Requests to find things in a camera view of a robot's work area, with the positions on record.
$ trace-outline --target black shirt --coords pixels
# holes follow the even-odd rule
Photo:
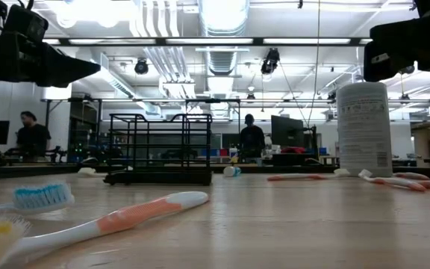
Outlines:
[[[40,124],[32,127],[23,127],[18,131],[17,144],[23,150],[27,150],[34,155],[44,155],[47,140],[51,139],[49,130]]]
[[[240,134],[240,143],[247,158],[258,158],[265,147],[265,136],[260,127],[248,126]]]

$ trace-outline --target red object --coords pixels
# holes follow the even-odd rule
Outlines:
[[[286,149],[282,149],[281,150],[281,153],[297,153],[297,154],[302,154],[302,153],[305,153],[305,152],[306,152],[305,148],[298,147],[298,146],[291,146],[291,147],[288,147]]]

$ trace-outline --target person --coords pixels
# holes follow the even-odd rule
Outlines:
[[[243,158],[260,158],[261,151],[265,148],[265,136],[263,130],[256,126],[255,118],[251,114],[245,116],[246,127],[240,134],[240,145]]]
[[[49,130],[37,123],[37,118],[30,111],[21,112],[24,127],[18,131],[18,149],[32,156],[44,156],[49,148],[51,135]]]

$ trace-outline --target wooden table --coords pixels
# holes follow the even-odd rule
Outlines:
[[[214,175],[210,187],[111,187],[76,175],[2,179],[0,203],[8,202],[17,185],[54,179],[72,184],[75,206],[28,218],[31,235],[177,191],[211,195],[198,208],[5,268],[430,268],[430,191],[360,179],[271,183],[266,177]]]

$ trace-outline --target dish rack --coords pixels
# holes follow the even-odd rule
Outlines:
[[[171,120],[147,120],[142,114],[110,114],[109,174],[104,182],[210,185],[210,114],[176,114]]]

